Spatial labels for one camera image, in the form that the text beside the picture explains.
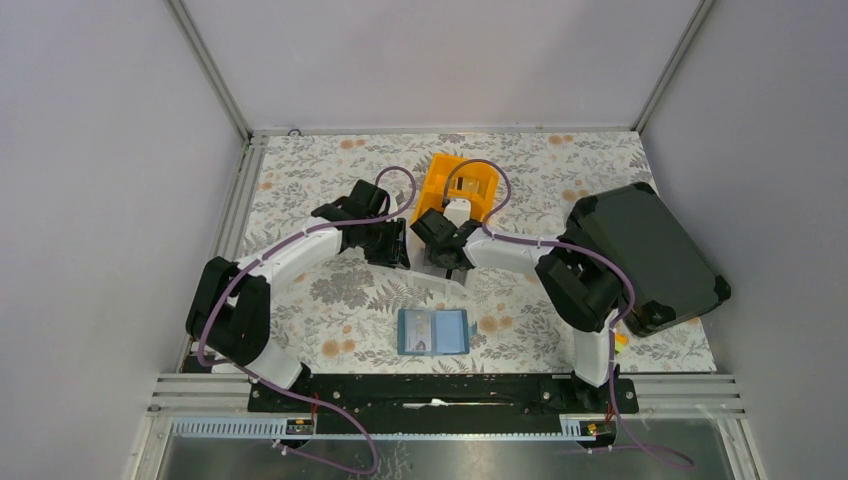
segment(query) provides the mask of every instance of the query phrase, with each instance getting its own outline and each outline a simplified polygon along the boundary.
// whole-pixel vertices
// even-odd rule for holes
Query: black bracket
[[[424,242],[424,256],[431,265],[447,270],[470,270],[474,265],[462,247],[480,226],[480,222],[468,220],[457,228],[441,212],[431,208],[410,228]]]
[[[312,211],[313,217],[331,222],[364,220],[388,214],[391,197],[388,192],[364,180],[357,180],[350,195],[339,197]],[[367,225],[338,227],[342,231],[340,252],[360,247],[371,265],[389,268],[409,268],[406,253],[406,220],[399,218]]]
[[[615,377],[617,404],[622,413],[637,413],[633,382]],[[597,390],[587,401],[584,389]],[[291,391],[333,403],[354,415],[370,433],[471,434],[559,433],[559,415],[608,412],[608,390],[594,389],[571,375],[357,375],[316,374],[306,370]],[[449,406],[427,405],[433,399]],[[250,412],[303,413],[309,405],[253,386]],[[317,433],[344,434],[356,430],[341,416],[318,409]]]

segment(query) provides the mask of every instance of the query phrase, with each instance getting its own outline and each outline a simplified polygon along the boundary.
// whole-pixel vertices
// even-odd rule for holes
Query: small yellow object
[[[415,215],[412,217],[413,222],[431,208],[435,208],[439,212],[445,211],[442,206],[445,182],[447,182],[450,172],[466,160],[444,153],[433,155],[427,176],[424,178],[424,185],[421,186],[421,195],[418,197],[418,205],[416,205]],[[469,163],[453,175],[451,188],[448,189],[448,198],[468,199],[471,202],[471,218],[482,222],[483,217],[492,211],[497,189],[497,170],[485,163]]]
[[[615,332],[615,351],[616,351],[616,353],[619,353],[622,350],[624,350],[624,347],[626,347],[628,343],[630,343],[630,339],[627,338],[626,335],[622,335],[618,332]]]

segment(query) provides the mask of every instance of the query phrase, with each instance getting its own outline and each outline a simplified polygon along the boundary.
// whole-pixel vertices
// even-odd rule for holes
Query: table surface
[[[513,232],[562,233],[580,197],[635,181],[653,184],[631,132],[271,137],[241,255],[299,230],[312,209],[347,195],[357,179],[373,181],[388,165],[409,168],[420,185],[435,152],[488,158],[504,168],[514,194],[491,224]],[[398,204],[410,193],[400,174],[384,177],[381,187]],[[397,355],[398,306],[466,308],[477,322],[471,353]],[[318,373],[560,373],[574,358],[572,330],[535,276],[481,269],[472,295],[448,297],[408,287],[402,272],[367,265],[358,249],[298,277],[272,301],[271,322],[272,341]],[[648,338],[620,329],[630,337],[617,357],[622,371],[715,371],[698,319]]]

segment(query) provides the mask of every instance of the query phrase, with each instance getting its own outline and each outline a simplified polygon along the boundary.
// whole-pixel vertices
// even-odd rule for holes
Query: glass panel
[[[390,479],[723,479],[733,478],[724,444],[708,420],[630,422],[646,442],[678,449],[692,457],[692,473],[666,467],[643,452],[564,454],[582,449],[563,441],[381,440],[380,470]],[[294,455],[282,457],[267,440],[183,438],[170,442],[162,479],[345,479],[345,472]],[[619,445],[630,444],[620,438]],[[350,466],[365,467],[371,455],[360,440],[313,440],[301,447]]]

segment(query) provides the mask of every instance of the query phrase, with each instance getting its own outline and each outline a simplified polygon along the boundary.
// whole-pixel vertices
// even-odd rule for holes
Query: black case
[[[730,285],[647,183],[578,200],[566,232],[612,260],[633,282],[636,306],[624,321],[640,337],[703,315],[730,298]],[[623,308],[624,298],[620,304]]]

